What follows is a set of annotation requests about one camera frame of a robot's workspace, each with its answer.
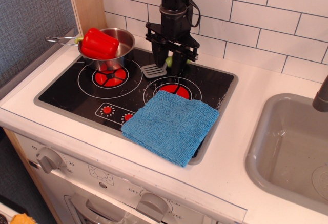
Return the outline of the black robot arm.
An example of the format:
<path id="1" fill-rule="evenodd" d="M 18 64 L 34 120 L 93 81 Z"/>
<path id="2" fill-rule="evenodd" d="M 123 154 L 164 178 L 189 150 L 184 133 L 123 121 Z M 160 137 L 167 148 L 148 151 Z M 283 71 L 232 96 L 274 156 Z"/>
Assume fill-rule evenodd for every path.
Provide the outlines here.
<path id="1" fill-rule="evenodd" d="M 147 23 L 146 40 L 152 43 L 155 63 L 141 68 L 146 78 L 157 78 L 167 74 L 171 68 L 172 75 L 178 75 L 188 61 L 198 59 L 200 44 L 190 35 L 193 9 L 198 9 L 192 0 L 161 0 L 159 7 L 161 23 Z"/>

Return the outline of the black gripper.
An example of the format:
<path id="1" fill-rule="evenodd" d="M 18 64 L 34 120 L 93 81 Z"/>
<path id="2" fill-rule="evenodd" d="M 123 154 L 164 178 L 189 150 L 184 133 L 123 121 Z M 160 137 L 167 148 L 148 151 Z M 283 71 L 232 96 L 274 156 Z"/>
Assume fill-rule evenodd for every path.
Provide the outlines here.
<path id="1" fill-rule="evenodd" d="M 172 56 L 171 74 L 179 75 L 188 60 L 198 59 L 197 50 L 200 44 L 190 35 L 192 25 L 192 11 L 185 14 L 161 15 L 161 23 L 146 23 L 146 40 L 152 43 L 155 64 L 162 67 L 168 57 Z"/>

